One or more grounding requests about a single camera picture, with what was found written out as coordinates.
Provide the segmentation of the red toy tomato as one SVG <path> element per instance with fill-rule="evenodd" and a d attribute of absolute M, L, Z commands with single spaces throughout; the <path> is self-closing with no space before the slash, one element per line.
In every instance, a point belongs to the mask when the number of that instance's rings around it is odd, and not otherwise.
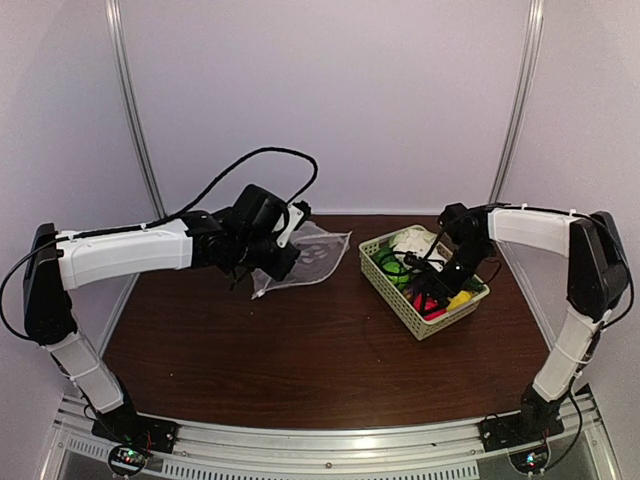
<path fill-rule="evenodd" d="M 430 296 L 422 294 L 414 297 L 412 305 L 418 315 L 427 322 L 433 321 L 447 312 L 444 307 Z"/>

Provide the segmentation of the green toy cabbage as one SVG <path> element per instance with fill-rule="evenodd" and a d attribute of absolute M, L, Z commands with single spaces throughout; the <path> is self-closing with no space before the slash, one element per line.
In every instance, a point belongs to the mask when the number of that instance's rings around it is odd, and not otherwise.
<path fill-rule="evenodd" d="M 380 269 L 385 277 L 400 290 L 404 289 L 410 281 L 408 270 L 398 261 L 388 261 Z"/>

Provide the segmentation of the yellow toy pepper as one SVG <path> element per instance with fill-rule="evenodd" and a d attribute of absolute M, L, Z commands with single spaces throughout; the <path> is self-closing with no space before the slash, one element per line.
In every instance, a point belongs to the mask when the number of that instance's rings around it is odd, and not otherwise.
<path fill-rule="evenodd" d="M 472 298 L 473 294 L 471 292 L 462 290 L 449 301 L 449 305 L 446 307 L 446 310 L 451 311 L 459 308 L 460 306 L 469 302 Z"/>

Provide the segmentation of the white toy cauliflower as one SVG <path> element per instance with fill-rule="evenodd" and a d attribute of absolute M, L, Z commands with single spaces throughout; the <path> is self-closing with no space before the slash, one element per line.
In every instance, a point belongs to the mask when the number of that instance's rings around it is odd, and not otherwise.
<path fill-rule="evenodd" d="M 411 227 L 394 235 L 389 240 L 389 248 L 398 260 L 403 260 L 409 252 L 416 257 L 424 257 L 433 245 L 436 235 L 422 228 Z"/>

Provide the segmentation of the clear zip top bag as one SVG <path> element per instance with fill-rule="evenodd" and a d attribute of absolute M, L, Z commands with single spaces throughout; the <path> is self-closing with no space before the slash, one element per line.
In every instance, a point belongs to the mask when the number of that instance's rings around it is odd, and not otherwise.
<path fill-rule="evenodd" d="M 330 232 L 307 220 L 290 237 L 290 244 L 300 251 L 291 271 L 283 280 L 274 280 L 262 270 L 252 273 L 252 300 L 270 291 L 306 287 L 327 280 L 349 250 L 352 232 Z"/>

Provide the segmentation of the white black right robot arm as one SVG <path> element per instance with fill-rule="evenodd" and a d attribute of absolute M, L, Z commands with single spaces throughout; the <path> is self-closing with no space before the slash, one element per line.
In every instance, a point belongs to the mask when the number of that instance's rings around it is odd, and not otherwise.
<path fill-rule="evenodd" d="M 566 262 L 566 316 L 547 360 L 521 397 L 512 430 L 530 442 L 544 432 L 591 361 L 603 331 L 617 322 L 613 311 L 633 280 L 612 215 L 507 203 L 467 207 L 450 204 L 438 218 L 438 238 L 454 245 L 451 257 L 436 263 L 432 253 L 409 253 L 423 299 L 445 308 L 480 264 L 499 245 L 519 245 L 562 257 Z"/>

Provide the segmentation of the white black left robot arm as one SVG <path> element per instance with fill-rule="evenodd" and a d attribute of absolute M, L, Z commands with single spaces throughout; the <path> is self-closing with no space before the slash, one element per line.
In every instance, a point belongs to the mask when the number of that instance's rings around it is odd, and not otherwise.
<path fill-rule="evenodd" d="M 215 213 L 188 210 L 173 220 L 113 230 L 59 232 L 41 225 L 23 280 L 24 328 L 88 399 L 96 417 L 123 444 L 144 424 L 117 377 L 78 326 L 70 291 L 115 277 L 217 267 L 261 270 L 282 280 L 300 256 L 291 234 L 309 217 L 305 201 L 285 202 L 254 184 Z"/>

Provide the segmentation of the purple toy eggplant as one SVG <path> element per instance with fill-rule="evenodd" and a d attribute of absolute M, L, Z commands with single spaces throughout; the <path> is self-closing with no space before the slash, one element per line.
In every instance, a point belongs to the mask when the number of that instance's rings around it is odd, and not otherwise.
<path fill-rule="evenodd" d="M 424 285 L 421 282 L 412 281 L 405 286 L 402 290 L 402 294 L 410 303 L 412 303 L 423 294 L 423 291 Z"/>

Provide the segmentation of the pale green perforated basket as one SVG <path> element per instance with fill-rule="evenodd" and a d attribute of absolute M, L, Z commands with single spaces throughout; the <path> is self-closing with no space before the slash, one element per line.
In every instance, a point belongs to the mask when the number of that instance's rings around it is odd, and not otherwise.
<path fill-rule="evenodd" d="M 421 225 L 391 232 L 359 244 L 360 269 L 366 279 L 418 340 L 443 330 L 473 313 L 490 293 L 479 276 L 471 277 L 456 295 L 438 301 L 419 280 L 421 271 L 403 263 L 407 254 L 428 256 L 428 265 L 438 271 L 453 256 L 436 234 Z"/>

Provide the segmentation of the dark green toy cucumber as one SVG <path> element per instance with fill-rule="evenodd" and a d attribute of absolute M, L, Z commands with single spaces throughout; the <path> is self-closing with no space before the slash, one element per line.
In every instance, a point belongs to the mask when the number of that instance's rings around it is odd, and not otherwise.
<path fill-rule="evenodd" d="M 463 284 L 463 289 L 471 293 L 481 293 L 486 288 L 486 284 L 476 277 L 467 279 Z"/>

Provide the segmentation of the green toy pepper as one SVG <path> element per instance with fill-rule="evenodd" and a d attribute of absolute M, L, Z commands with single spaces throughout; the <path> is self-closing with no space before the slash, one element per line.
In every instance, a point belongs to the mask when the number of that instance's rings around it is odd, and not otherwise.
<path fill-rule="evenodd" d="M 372 260 L 376 265 L 383 267 L 388 263 L 395 263 L 397 258 L 392 249 L 384 247 L 372 255 Z"/>

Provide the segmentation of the right circuit board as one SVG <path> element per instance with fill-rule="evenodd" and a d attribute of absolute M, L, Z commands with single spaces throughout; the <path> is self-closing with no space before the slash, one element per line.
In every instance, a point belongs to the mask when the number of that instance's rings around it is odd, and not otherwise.
<path fill-rule="evenodd" d="M 511 466 L 524 475 L 535 475 L 547 467 L 550 451 L 543 447 L 531 448 L 511 452 L 509 461 Z"/>

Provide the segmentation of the circuit board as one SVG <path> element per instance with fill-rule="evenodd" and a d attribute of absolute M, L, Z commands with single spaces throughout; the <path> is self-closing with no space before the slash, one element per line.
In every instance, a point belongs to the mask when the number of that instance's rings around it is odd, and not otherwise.
<path fill-rule="evenodd" d="M 151 455 L 141 449 L 126 445 L 114 446 L 107 457 L 111 471 L 122 477 L 131 477 L 142 472 Z"/>
<path fill-rule="evenodd" d="M 535 475 L 547 467 L 550 451 L 543 447 L 531 448 L 511 452 L 509 461 L 511 466 L 524 475 Z"/>

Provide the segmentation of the left circuit board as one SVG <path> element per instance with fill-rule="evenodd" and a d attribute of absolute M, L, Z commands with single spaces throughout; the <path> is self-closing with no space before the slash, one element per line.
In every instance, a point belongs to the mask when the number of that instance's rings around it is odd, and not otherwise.
<path fill-rule="evenodd" d="M 114 446 L 107 457 L 111 471 L 122 477 L 131 477 L 142 472 L 151 455 L 141 449 L 126 445 Z"/>

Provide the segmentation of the aluminium front rail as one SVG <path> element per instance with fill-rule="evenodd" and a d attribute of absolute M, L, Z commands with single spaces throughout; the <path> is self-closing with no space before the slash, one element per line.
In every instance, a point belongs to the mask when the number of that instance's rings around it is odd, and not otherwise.
<path fill-rule="evenodd" d="M 396 428 L 301 430 L 181 421 L 173 452 L 156 452 L 141 479 L 530 479 L 511 452 L 543 447 L 543 479 L 618 479 L 593 396 L 560 410 L 565 431 L 542 443 L 485 452 L 478 418 Z"/>

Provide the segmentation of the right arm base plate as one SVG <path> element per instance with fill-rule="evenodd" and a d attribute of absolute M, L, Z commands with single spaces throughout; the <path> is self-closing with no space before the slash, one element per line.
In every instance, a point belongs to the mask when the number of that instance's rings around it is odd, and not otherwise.
<path fill-rule="evenodd" d="M 542 443 L 565 431 L 558 415 L 537 422 L 521 411 L 502 416 L 489 414 L 478 424 L 478 429 L 485 452 Z"/>

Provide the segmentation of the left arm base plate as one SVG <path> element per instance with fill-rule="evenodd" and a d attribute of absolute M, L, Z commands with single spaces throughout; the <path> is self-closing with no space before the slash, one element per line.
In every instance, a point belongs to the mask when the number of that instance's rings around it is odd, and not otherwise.
<path fill-rule="evenodd" d="M 177 439 L 178 424 L 138 414 L 124 417 L 99 415 L 93 422 L 91 433 L 147 452 L 170 454 Z"/>

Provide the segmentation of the aluminium left corner post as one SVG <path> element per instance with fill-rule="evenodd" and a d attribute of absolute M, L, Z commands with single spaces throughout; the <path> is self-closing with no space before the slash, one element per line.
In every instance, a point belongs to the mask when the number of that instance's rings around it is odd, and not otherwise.
<path fill-rule="evenodd" d="M 154 215 L 157 218 L 160 218 L 166 214 L 166 210 L 155 172 L 151 164 L 149 150 L 139 113 L 138 102 L 135 95 L 133 77 L 126 48 L 126 38 L 123 28 L 120 2 L 117 0 L 106 0 L 105 12 L 107 27 L 114 53 L 115 68 L 124 104 L 125 117 L 133 143 L 134 152 Z"/>

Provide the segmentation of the aluminium corner post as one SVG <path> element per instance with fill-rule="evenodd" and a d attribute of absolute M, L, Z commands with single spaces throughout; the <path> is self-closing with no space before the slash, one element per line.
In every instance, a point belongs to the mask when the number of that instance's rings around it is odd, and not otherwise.
<path fill-rule="evenodd" d="M 544 4 L 545 2 L 543 0 L 531 0 L 529 2 L 516 90 L 498 168 L 489 195 L 490 203 L 497 202 L 500 199 L 517 150 L 517 143 L 525 117 L 526 104 L 538 63 L 544 28 Z"/>
<path fill-rule="evenodd" d="M 120 2 L 117 0 L 106 0 L 105 12 L 107 27 L 114 53 L 115 68 L 124 104 L 125 117 L 133 143 L 134 152 L 154 215 L 157 218 L 160 218 L 166 214 L 166 210 L 155 172 L 151 164 L 149 150 L 139 113 L 138 102 L 135 95 L 133 77 L 126 48 L 126 38 L 123 28 Z"/>

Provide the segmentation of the aluminium right corner post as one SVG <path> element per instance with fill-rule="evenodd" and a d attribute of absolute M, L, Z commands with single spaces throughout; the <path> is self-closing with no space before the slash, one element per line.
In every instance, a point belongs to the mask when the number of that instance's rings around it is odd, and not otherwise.
<path fill-rule="evenodd" d="M 529 2 L 516 90 L 498 168 L 489 195 L 490 203 L 497 202 L 500 199 L 517 150 L 517 143 L 525 117 L 526 104 L 538 63 L 544 28 L 544 4 L 545 2 L 543 0 L 531 0 Z"/>

